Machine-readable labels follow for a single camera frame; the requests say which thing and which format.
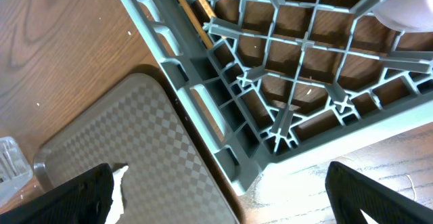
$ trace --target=plastic dish rack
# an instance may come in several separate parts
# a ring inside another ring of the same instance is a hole
[[[209,0],[213,7],[217,1]],[[270,3],[274,7],[273,21],[267,35],[241,29],[246,4],[250,1]],[[238,24],[218,18],[212,18],[204,24],[204,30],[208,31],[214,43],[214,47],[207,50],[177,0],[121,0],[208,149],[239,195],[265,169],[284,173],[299,171],[433,121],[433,52],[396,51],[404,31],[395,35],[387,56],[350,50],[359,18],[372,16],[371,9],[383,1],[385,0],[360,0],[352,8],[344,8],[324,5],[319,0],[315,3],[239,0]],[[141,4],[148,8],[152,18],[144,14]],[[313,11],[303,39],[281,39],[272,35],[281,6]],[[355,16],[345,49],[318,45],[311,40],[310,34],[318,10]],[[301,54],[295,75],[288,76],[265,69],[266,58],[261,66],[246,66],[237,52],[241,36],[262,39],[266,43],[265,57],[269,54],[272,42],[299,46]],[[160,37],[166,39],[170,49],[164,46]],[[214,54],[222,45],[228,46],[233,57],[224,66]],[[333,83],[312,81],[299,76],[308,49],[342,54]],[[383,63],[379,79],[356,91],[343,89],[338,83],[338,77],[348,55]],[[242,71],[232,80],[227,71],[234,66],[239,66]],[[412,72],[420,75],[412,77]],[[260,90],[260,84],[267,76],[293,83],[285,107],[271,105]],[[402,80],[409,95],[391,104],[382,103],[375,94],[375,89],[395,80]],[[292,110],[290,104],[296,84],[325,89],[326,104],[308,114]],[[243,97],[247,93],[256,94],[265,107],[272,120],[269,126],[258,126],[247,107],[248,100]],[[364,94],[368,95],[376,107],[376,110],[368,114],[360,114],[352,102]],[[337,118],[337,126],[306,140],[300,139],[294,130],[298,125],[329,113]]]

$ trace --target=wooden surface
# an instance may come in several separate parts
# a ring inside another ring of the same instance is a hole
[[[226,20],[235,20],[237,6],[228,10],[227,3],[220,1],[216,14]],[[269,22],[266,19],[268,9],[252,6],[247,11],[249,18],[244,28],[261,32],[262,26]],[[294,9],[293,12],[308,15],[304,10]],[[315,23],[315,39],[340,46],[338,39],[343,39],[346,34],[347,17],[318,15],[321,18]],[[335,18],[341,19],[340,23],[336,24]],[[303,22],[302,18],[288,22],[282,17],[277,24],[277,33],[296,37],[304,28]],[[331,29],[333,25],[336,25],[335,30]],[[355,32],[355,47],[372,53],[385,52],[392,31],[368,17],[359,25],[360,31]],[[252,63],[256,61],[254,58],[260,60],[260,50],[254,47],[254,42],[258,41],[240,42],[241,56]],[[433,50],[432,46],[431,34],[416,34],[403,37],[401,48]],[[285,47],[272,49],[270,59],[273,62],[270,64],[289,72],[298,51]],[[332,61],[336,58],[315,60],[318,55],[311,55],[301,73],[313,79],[316,76],[323,80],[332,78]],[[351,63],[342,73],[346,78],[342,83],[346,87],[362,86],[367,81],[365,77],[371,80],[377,76],[375,62],[354,59]],[[32,162],[41,145],[131,72],[154,76],[173,98],[173,92],[157,67],[119,0],[0,0],[0,136],[14,137]],[[287,96],[283,89],[286,85],[271,82],[264,83],[267,94],[281,106]],[[300,95],[304,95],[308,88],[301,88],[301,91]],[[323,97],[320,91],[312,95],[296,97],[294,106],[299,110],[311,110]],[[416,201],[432,208],[432,141],[433,125],[430,124],[337,160],[409,198],[414,198],[416,193]],[[240,205],[247,223],[331,223],[332,211],[323,180],[327,164],[324,162],[294,175],[264,174],[245,196],[238,199],[239,202],[230,196],[228,199]],[[220,184],[227,193],[227,186],[222,181]],[[0,212],[41,193],[36,179],[23,190]]]

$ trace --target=checkered pattern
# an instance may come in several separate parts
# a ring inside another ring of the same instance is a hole
[[[53,150],[45,166],[58,186],[103,162],[129,165],[119,223],[235,222],[155,81],[138,85],[83,125]]]

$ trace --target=black object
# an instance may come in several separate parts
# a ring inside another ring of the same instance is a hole
[[[326,192],[337,223],[365,223],[363,210],[376,222],[433,223],[433,210],[339,163],[331,162]]]
[[[104,224],[112,203],[113,174],[101,164],[29,203],[0,215],[1,224]]]

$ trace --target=white object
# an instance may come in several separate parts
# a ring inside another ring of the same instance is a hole
[[[32,168],[15,140],[0,138],[0,206],[6,204],[32,177]]]
[[[113,172],[114,189],[111,199],[113,203],[111,204],[110,211],[108,213],[106,224],[115,224],[120,219],[123,214],[123,200],[122,191],[120,185],[122,183],[122,178],[124,173],[128,170],[129,166],[124,166],[121,169]]]
[[[433,31],[433,0],[386,0],[372,12],[383,25],[393,30]]]

